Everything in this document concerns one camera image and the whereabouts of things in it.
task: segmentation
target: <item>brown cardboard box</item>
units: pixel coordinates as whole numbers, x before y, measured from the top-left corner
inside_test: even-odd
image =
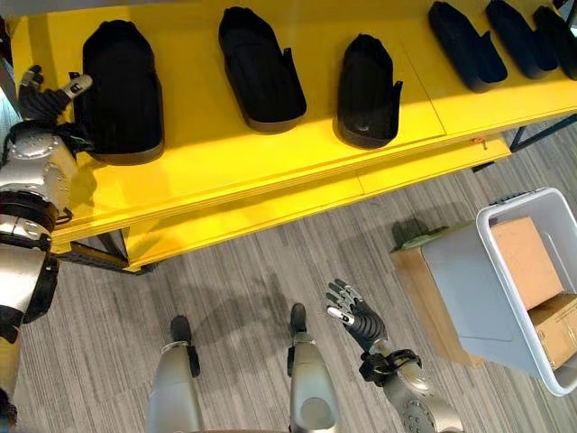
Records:
[[[553,369],[577,354],[577,295],[562,293],[531,309],[529,316]]]
[[[491,232],[527,310],[563,291],[541,236],[529,216],[493,226]]]
[[[421,247],[391,255],[403,289],[418,315],[436,353],[459,364],[479,366],[483,359],[464,351],[453,321],[426,264]]]

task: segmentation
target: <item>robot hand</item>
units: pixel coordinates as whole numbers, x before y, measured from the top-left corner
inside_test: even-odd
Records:
[[[459,414],[436,395],[420,357],[411,350],[387,346],[383,320],[350,284],[335,280],[328,287],[331,291],[326,297],[334,305],[328,306],[326,312],[341,320],[361,346],[364,354],[359,372],[366,382],[374,382],[383,389],[406,432],[463,432]]]
[[[344,323],[344,328],[362,350],[369,352],[376,341],[387,339],[387,329],[382,318],[369,307],[359,292],[338,279],[329,282],[328,287],[333,292],[327,292],[326,297],[336,307],[329,306],[326,312]]]

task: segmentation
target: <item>black metal frame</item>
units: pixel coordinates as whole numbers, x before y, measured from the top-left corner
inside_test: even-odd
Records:
[[[535,135],[531,135],[530,137],[526,138],[523,141],[521,141],[521,137],[523,136],[523,133],[525,132],[527,127],[521,126],[519,129],[517,129],[517,132],[515,133],[515,137],[513,138],[513,141],[511,142],[509,149],[511,150],[512,153],[522,151],[531,144],[536,143],[539,140],[543,140],[549,135],[555,134],[557,131],[560,131],[576,122],[577,122],[577,115],[570,115],[569,117],[565,117],[563,120],[560,120],[556,124],[552,124],[551,126],[546,127],[543,131],[540,131]],[[477,171],[481,171],[494,163],[495,162],[487,162],[485,164],[478,165],[476,167],[473,167],[472,171],[473,173],[476,173]]]
[[[128,262],[128,258],[122,248],[120,248],[114,241],[112,233],[103,233],[98,235],[97,238],[105,248],[104,251],[92,246],[81,244],[80,242],[71,242],[70,251],[55,255],[57,258],[65,262],[84,264],[86,266],[106,269],[108,271],[130,273],[131,275],[142,275],[150,272],[154,268],[154,264],[149,264],[143,266],[137,272],[125,271],[124,268],[130,266],[130,263]]]

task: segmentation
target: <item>yellow table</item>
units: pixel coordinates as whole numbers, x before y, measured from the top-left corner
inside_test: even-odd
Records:
[[[479,32],[487,1],[452,1]],[[543,2],[518,1],[527,14]],[[243,122],[224,73],[217,30],[235,2],[119,6],[24,17],[13,23],[16,76],[44,68],[47,87],[81,71],[82,45],[105,21],[136,23],[151,43],[162,84],[164,155],[135,167],[79,155],[74,218],[54,233],[54,251],[123,229],[130,270],[203,245],[367,198],[508,155],[499,131],[577,111],[577,83],[560,69],[521,76],[496,42],[509,77],[474,94],[459,80],[434,35],[431,1],[244,1],[292,47],[307,98],[302,124],[259,135]],[[359,32],[382,40],[404,81],[398,137],[364,151],[334,135],[336,93],[346,46]],[[486,137],[485,143],[472,139]]]

